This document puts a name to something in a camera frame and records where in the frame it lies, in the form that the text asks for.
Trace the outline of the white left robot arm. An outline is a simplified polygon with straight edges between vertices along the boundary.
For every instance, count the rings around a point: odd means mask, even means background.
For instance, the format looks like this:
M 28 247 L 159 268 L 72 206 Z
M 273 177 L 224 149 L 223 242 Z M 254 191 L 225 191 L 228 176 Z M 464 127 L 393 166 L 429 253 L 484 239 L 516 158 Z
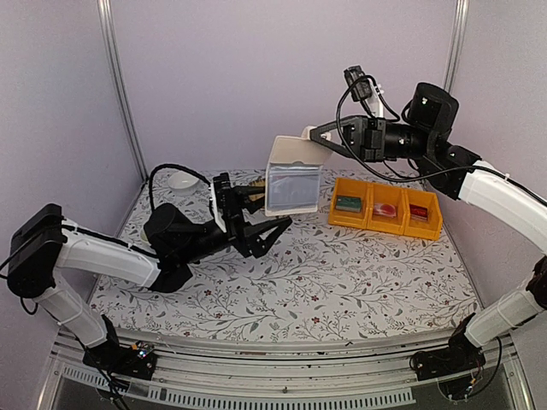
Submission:
M 227 173 L 209 183 L 212 219 L 194 223 L 176 206 L 150 208 L 144 233 L 151 250 L 90 231 L 66 219 L 61 206 L 50 203 L 27 221 L 11 239 L 2 267 L 9 290 L 42 307 L 60 326 L 67 327 L 87 348 L 116 345 L 109 321 L 83 302 L 59 270 L 76 269 L 126 280 L 159 293 L 174 293 L 191 278 L 189 266 L 224 249 L 243 257 L 260 258 L 291 225 L 288 216 L 256 225 L 245 212 L 259 210 L 263 200 L 257 186 L 233 186 Z

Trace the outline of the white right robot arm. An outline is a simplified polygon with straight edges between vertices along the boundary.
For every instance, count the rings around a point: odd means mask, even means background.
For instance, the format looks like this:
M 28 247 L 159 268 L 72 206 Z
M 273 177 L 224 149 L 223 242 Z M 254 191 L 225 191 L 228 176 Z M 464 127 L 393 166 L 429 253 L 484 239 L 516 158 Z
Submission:
M 309 131 L 309 139 L 357 161 L 410 159 L 419 180 L 440 193 L 475 206 L 519 232 L 540 251 L 546 250 L 546 201 L 480 155 L 449 143 L 458 101 L 447 91 L 421 82 L 405 106 L 401 122 L 372 115 L 337 115 Z M 525 324 L 546 309 L 546 259 L 531 279 L 483 311 L 465 318 L 449 340 L 453 349 L 478 350 L 499 335 Z

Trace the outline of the red cards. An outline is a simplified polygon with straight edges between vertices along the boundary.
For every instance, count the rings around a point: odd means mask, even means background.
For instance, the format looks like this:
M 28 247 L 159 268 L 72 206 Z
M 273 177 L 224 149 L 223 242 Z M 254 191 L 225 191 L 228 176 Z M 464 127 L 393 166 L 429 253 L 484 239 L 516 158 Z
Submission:
M 429 209 L 415 204 L 409 205 L 410 219 L 420 222 L 429 221 Z

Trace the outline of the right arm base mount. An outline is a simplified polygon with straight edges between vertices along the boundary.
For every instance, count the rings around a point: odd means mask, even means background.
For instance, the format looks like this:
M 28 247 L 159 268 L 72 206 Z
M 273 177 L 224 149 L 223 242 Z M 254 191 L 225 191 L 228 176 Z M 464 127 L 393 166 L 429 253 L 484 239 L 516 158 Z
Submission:
M 447 347 L 418 351 L 410 357 L 409 367 L 419 381 L 482 369 L 486 363 L 482 348 L 471 344 L 464 333 L 465 326 L 459 325 Z

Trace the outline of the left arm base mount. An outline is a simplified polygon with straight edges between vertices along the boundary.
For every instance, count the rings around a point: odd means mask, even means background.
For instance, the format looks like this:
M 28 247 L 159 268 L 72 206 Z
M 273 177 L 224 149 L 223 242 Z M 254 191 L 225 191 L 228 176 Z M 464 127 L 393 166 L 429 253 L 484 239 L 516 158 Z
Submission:
M 115 373 L 150 381 L 156 369 L 154 345 L 137 341 L 130 347 L 120 345 L 115 327 L 103 314 L 106 341 L 94 348 L 85 348 L 83 363 L 108 374 Z

